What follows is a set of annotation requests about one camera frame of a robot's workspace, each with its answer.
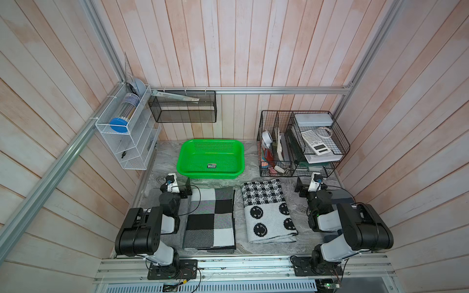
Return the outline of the black white checkered scarf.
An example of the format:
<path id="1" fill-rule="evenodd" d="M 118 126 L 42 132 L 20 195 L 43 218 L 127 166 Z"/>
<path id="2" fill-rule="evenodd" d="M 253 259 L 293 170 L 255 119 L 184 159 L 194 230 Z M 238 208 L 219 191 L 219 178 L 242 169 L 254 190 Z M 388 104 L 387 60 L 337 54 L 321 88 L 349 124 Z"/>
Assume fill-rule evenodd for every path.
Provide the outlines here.
<path id="1" fill-rule="evenodd" d="M 233 253 L 235 236 L 235 190 L 192 188 L 184 232 L 184 250 Z"/>

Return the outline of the smiley houndstooth knit scarf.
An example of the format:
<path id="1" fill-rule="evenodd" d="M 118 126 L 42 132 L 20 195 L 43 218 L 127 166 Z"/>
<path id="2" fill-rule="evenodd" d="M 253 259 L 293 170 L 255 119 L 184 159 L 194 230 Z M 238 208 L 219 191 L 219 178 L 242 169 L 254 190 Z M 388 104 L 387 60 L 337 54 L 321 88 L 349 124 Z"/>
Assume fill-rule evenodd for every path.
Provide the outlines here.
<path id="1" fill-rule="evenodd" d="M 279 179 L 241 185 L 247 239 L 251 244 L 296 242 L 298 231 L 291 218 Z"/>

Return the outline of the grey navy striped scarf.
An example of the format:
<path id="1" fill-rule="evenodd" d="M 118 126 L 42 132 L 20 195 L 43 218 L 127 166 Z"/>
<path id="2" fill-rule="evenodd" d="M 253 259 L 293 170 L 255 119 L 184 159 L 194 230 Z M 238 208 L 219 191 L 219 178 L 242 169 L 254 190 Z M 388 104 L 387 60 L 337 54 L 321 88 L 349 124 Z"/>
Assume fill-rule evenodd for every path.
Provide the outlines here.
<path id="1" fill-rule="evenodd" d="M 332 193 L 331 202 L 333 205 L 342 203 L 342 204 L 354 204 L 354 197 L 346 190 L 343 189 L 333 189 L 330 190 Z"/>

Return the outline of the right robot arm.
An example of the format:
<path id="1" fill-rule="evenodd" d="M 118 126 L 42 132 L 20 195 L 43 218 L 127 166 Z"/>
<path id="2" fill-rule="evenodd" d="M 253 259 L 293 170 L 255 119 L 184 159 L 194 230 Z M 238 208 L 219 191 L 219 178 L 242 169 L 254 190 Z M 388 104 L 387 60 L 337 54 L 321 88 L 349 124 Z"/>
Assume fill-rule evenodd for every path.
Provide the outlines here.
<path id="1" fill-rule="evenodd" d="M 294 191 L 307 200 L 308 223 L 314 232 L 341 232 L 312 251 L 309 265 L 317 273 L 334 269 L 343 260 L 361 252 L 393 247 L 392 232 L 376 210 L 361 202 L 334 203 L 333 192 L 328 190 L 321 174 L 314 173 L 309 184 L 298 178 Z"/>

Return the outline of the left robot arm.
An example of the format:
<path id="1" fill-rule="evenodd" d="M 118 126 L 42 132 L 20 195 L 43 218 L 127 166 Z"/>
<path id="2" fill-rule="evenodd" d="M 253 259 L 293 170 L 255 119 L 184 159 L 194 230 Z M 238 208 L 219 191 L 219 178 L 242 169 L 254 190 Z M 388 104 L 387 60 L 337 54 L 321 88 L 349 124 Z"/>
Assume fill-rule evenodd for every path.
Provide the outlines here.
<path id="1" fill-rule="evenodd" d="M 167 175 L 161 186 L 160 205 L 149 209 L 131 208 L 117 234 L 117 255 L 139 256 L 150 262 L 152 268 L 178 269 L 176 249 L 162 242 L 164 234 L 178 233 L 181 216 L 180 201 L 192 195 L 191 182 L 179 186 L 175 175 Z"/>

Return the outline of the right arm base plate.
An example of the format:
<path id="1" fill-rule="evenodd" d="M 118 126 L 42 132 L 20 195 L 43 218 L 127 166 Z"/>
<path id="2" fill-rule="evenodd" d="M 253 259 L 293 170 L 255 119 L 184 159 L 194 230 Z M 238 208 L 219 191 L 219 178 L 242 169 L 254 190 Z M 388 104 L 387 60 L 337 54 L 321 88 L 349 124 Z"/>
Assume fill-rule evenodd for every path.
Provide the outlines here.
<path id="1" fill-rule="evenodd" d="M 341 276 L 343 270 L 339 262 L 327 262 L 321 257 L 300 257 L 291 256 L 289 258 L 295 276 L 297 277 L 312 277 L 322 275 L 339 275 Z"/>

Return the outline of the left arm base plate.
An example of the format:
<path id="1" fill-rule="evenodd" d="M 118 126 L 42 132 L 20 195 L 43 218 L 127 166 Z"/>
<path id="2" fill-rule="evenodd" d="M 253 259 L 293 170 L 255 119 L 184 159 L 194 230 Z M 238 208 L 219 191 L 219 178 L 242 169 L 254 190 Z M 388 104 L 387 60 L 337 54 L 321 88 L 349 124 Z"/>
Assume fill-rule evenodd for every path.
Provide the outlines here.
<path id="1" fill-rule="evenodd" d="M 151 264 L 148 280 L 192 280 L 198 275 L 197 260 L 182 260 L 169 266 Z"/>

